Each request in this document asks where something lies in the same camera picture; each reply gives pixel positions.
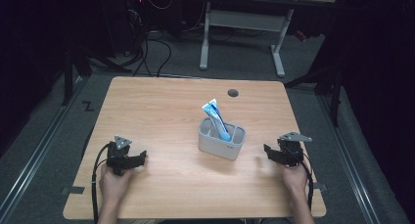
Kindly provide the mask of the black metal stand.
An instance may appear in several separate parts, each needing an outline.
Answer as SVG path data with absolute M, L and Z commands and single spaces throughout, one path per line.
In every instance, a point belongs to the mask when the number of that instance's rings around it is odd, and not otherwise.
M 329 94 L 331 103 L 329 105 L 329 116 L 335 127 L 339 126 L 338 111 L 341 103 L 342 87 L 342 67 L 323 67 L 319 70 L 313 70 L 295 80 L 285 83 L 286 88 L 293 88 L 299 84 L 313 82 L 315 83 L 314 93 L 317 96 Z
M 73 95 L 73 70 L 76 69 L 81 77 L 89 77 L 92 69 L 88 62 L 88 50 L 79 45 L 69 45 L 65 51 L 64 62 L 64 100 L 63 105 L 67 106 Z

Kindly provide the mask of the blue and white toothpaste tube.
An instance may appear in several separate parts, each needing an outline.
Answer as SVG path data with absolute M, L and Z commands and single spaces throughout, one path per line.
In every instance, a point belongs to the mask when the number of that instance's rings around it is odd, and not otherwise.
M 231 136 L 221 117 L 220 110 L 216 100 L 210 100 L 208 103 L 202 106 L 202 109 L 210 118 L 214 128 L 216 129 L 219 135 L 219 138 L 223 141 L 229 142 L 231 140 Z

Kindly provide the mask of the metal floor rail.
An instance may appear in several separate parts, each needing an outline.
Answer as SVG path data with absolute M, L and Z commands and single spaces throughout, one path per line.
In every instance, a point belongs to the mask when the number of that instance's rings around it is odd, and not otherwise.
M 0 224 L 10 219 L 87 80 L 87 77 L 77 77 L 66 100 L 66 85 L 63 78 L 59 79 L 0 158 Z
M 354 196 L 358 202 L 360 210 L 366 221 L 366 224 L 381 224 L 379 216 L 371 202 L 367 189 L 359 176 L 354 162 L 347 150 L 346 141 L 338 127 L 335 126 L 331 115 L 330 107 L 325 97 L 316 97 L 319 106 L 321 107 L 326 121 L 328 122 L 331 132 L 334 135 L 336 146 L 339 151 L 340 161 L 343 165 L 348 182 L 353 190 Z

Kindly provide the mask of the white-framed desk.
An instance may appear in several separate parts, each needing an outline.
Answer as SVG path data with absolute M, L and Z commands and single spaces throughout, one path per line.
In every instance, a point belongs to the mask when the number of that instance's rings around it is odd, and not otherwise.
M 328 3 L 333 4 L 336 0 L 284 0 L 286 2 L 306 3 Z M 265 15 L 254 12 L 236 12 L 225 9 L 212 9 L 210 3 L 206 3 L 204 40 L 201 50 L 200 69 L 208 68 L 209 29 L 212 26 L 250 29 L 268 32 L 277 32 L 279 37 L 275 44 L 270 46 L 276 73 L 279 77 L 285 76 L 284 67 L 281 61 L 280 49 L 285 39 L 287 30 L 291 23 L 295 9 L 293 6 L 287 9 L 284 16 Z

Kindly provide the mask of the gray divided holder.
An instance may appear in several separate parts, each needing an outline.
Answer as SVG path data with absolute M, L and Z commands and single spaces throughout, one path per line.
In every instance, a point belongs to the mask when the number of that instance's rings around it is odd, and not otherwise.
M 231 136 L 230 141 L 221 140 L 211 120 L 205 118 L 199 126 L 199 149 L 217 157 L 235 160 L 245 143 L 246 131 L 232 123 L 226 123 L 225 126 Z

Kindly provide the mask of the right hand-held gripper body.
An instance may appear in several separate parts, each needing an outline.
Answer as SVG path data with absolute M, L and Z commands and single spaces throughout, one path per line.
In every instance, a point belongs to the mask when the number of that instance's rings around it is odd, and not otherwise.
M 290 132 L 280 136 L 277 143 L 280 147 L 278 162 L 288 166 L 296 166 L 303 161 L 303 148 L 301 142 L 311 142 L 308 136 L 298 132 Z

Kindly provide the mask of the person's left hand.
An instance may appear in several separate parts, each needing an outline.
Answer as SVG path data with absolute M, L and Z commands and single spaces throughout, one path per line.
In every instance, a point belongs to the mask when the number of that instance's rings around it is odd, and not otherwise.
M 126 194 L 133 169 L 125 170 L 121 176 L 115 175 L 113 170 L 104 164 L 101 167 L 100 189 L 103 203 L 121 202 Z

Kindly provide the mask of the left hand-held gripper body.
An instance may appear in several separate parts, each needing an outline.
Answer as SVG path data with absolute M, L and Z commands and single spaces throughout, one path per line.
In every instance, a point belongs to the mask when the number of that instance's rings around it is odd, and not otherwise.
M 136 166 L 135 157 L 128 155 L 131 140 L 115 136 L 115 139 L 109 143 L 107 151 L 107 166 L 113 170 L 113 174 L 122 176 L 124 170 Z

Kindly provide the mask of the person's right hand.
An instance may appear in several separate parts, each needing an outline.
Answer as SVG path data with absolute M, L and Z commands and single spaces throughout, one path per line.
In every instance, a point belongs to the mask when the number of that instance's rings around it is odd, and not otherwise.
M 305 186 L 307 183 L 307 173 L 302 165 L 297 166 L 279 166 L 283 178 L 283 182 L 290 192 L 293 195 L 299 195 L 305 193 Z

